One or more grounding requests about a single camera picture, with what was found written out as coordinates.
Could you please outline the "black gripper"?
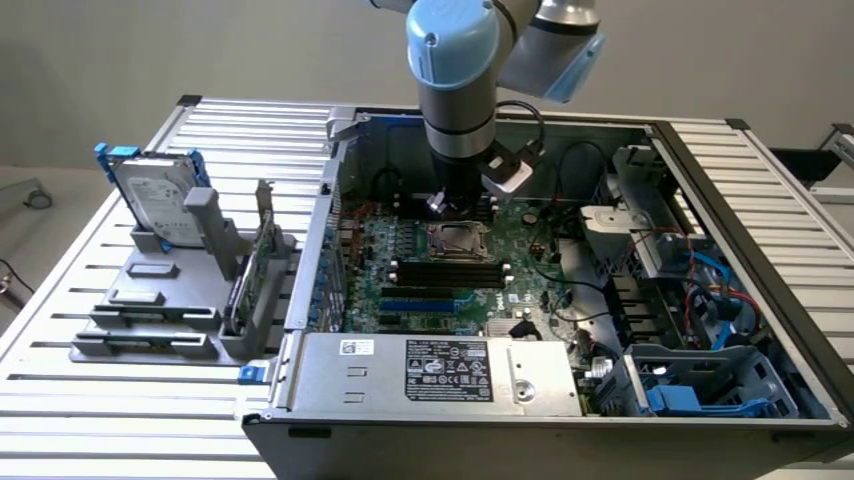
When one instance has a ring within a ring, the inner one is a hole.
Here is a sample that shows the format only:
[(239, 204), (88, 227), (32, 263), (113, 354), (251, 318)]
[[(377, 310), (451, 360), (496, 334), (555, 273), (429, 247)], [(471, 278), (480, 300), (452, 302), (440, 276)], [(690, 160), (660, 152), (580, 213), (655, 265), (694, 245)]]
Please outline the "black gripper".
[(429, 196), (429, 211), (443, 220), (491, 222), (491, 197), (484, 193), (480, 171), (471, 159), (445, 157), (431, 151), (437, 191)]

